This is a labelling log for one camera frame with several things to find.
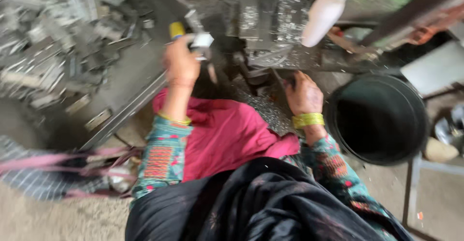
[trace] red rag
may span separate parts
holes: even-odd
[[[155,96],[154,113],[161,109],[166,95],[165,88]],[[190,97],[187,116],[194,129],[187,137],[184,182],[236,169],[257,157],[294,155],[300,149],[295,134],[280,137],[245,103]]]

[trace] gold bangle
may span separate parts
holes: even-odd
[[[166,120],[169,120],[169,121],[172,121],[172,122],[177,122],[177,123],[180,123],[180,124],[185,125],[185,126],[190,125],[190,123],[192,122],[192,120],[189,119],[189,117],[187,117],[187,116],[185,117],[185,120],[173,120],[169,116],[167,116],[166,114],[162,113],[161,111],[158,112],[158,116],[160,116],[163,119],[166,119]]]
[[[304,126],[308,125],[325,125],[324,116],[321,113],[306,113],[293,116],[293,125],[296,129],[301,129]]]

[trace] hand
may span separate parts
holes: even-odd
[[[193,88],[200,74],[200,61],[197,55],[187,47],[191,37],[184,35],[170,43],[164,54],[164,66],[167,69],[167,80],[170,87]]]
[[[295,72],[295,89],[287,84],[285,94],[293,114],[322,113],[324,95],[316,83],[301,71]]]
[[[322,113],[324,95],[316,83],[301,71],[295,72],[295,89],[287,84],[285,93],[293,114]],[[320,124],[303,127],[306,135],[306,143],[312,146],[316,141],[327,136],[327,131]]]

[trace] embroidered sleeve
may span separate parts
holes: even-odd
[[[312,148],[302,147],[301,153],[305,164],[313,170],[314,179],[338,200],[358,214],[377,214],[390,219],[385,208],[369,195],[366,185],[345,162],[332,136],[327,135],[314,143]],[[365,220],[385,240],[396,240],[378,222]]]
[[[156,188],[181,182],[184,150],[192,127],[155,116],[132,195],[139,199]]]

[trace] yellow tool handle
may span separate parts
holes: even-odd
[[[171,34],[171,40],[175,41],[179,37],[185,35],[185,29],[181,22],[171,23],[169,25],[169,33]]]

